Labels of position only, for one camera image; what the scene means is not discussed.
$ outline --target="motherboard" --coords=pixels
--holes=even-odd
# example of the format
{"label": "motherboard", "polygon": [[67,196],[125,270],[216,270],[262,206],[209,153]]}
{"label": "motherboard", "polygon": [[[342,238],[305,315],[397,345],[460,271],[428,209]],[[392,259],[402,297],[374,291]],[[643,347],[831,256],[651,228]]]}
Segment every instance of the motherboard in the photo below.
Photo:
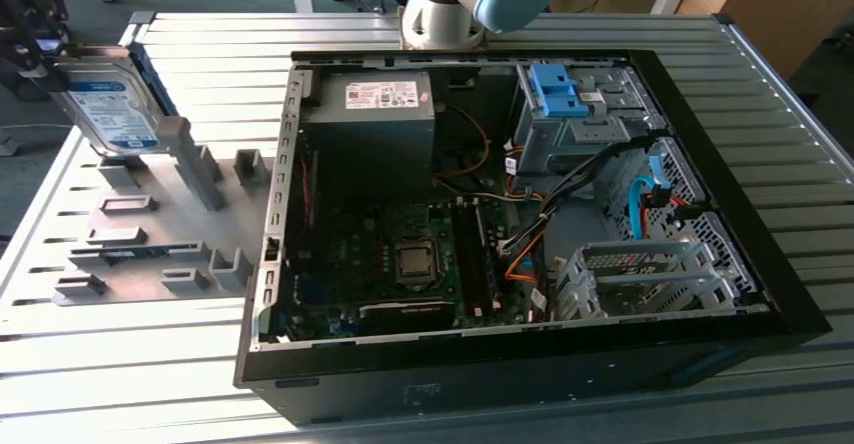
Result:
{"label": "motherboard", "polygon": [[313,231],[320,254],[294,256],[293,338],[522,322],[524,291],[494,267],[505,213],[488,199],[332,207]]}

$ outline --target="floor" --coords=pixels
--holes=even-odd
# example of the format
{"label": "floor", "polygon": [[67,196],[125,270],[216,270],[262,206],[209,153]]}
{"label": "floor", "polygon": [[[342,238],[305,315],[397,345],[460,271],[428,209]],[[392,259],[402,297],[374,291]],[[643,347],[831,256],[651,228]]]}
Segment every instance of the floor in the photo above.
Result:
{"label": "floor", "polygon": [[[393,7],[393,0],[385,0]],[[78,43],[111,43],[118,38],[134,11],[159,12],[293,12],[292,0],[65,0],[70,13],[71,39]],[[354,11],[346,1],[314,0],[318,12]],[[811,107],[848,152],[854,151],[854,56],[833,52],[831,46],[816,49],[791,80],[799,94],[811,95]],[[26,211],[43,174],[67,131],[65,116],[50,101],[21,102],[0,88],[3,120],[0,131],[19,144],[14,157],[0,157],[0,252]]]}

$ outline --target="blue drive bay latch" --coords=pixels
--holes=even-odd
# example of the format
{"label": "blue drive bay latch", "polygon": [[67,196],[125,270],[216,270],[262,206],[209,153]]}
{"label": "blue drive bay latch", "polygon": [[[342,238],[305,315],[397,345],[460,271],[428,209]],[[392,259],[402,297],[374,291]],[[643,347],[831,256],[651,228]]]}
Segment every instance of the blue drive bay latch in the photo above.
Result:
{"label": "blue drive bay latch", "polygon": [[586,117],[589,110],[574,94],[574,80],[562,64],[530,64],[530,86],[542,101],[545,117]]}

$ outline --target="aluminum slotted table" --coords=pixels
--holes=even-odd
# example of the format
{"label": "aluminum slotted table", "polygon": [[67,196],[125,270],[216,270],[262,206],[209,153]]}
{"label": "aluminum slotted table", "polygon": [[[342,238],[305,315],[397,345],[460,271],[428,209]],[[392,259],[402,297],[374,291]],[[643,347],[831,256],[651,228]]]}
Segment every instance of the aluminum slotted table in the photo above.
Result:
{"label": "aluminum slotted table", "polygon": [[[397,47],[394,20],[369,15],[147,13],[131,22],[122,42],[145,45],[193,137],[214,156],[237,148],[270,155],[290,51]],[[296,429],[230,384],[241,298],[50,302],[106,190],[74,130],[0,261],[0,436],[146,443],[854,440],[854,166],[737,30],[712,18],[554,14],[490,47],[659,52],[833,332],[680,391]],[[228,239],[260,241],[249,231]]]}

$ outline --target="power supply label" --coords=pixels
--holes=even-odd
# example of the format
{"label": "power supply label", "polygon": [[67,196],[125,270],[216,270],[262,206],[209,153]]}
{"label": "power supply label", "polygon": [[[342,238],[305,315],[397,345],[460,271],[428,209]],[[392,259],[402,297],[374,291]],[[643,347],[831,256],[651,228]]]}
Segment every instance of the power supply label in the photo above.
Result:
{"label": "power supply label", "polygon": [[417,107],[414,81],[353,82],[346,85],[346,109]]}
{"label": "power supply label", "polygon": [[67,94],[105,142],[122,149],[157,146],[150,124],[137,110],[139,102],[122,83],[73,82]]}

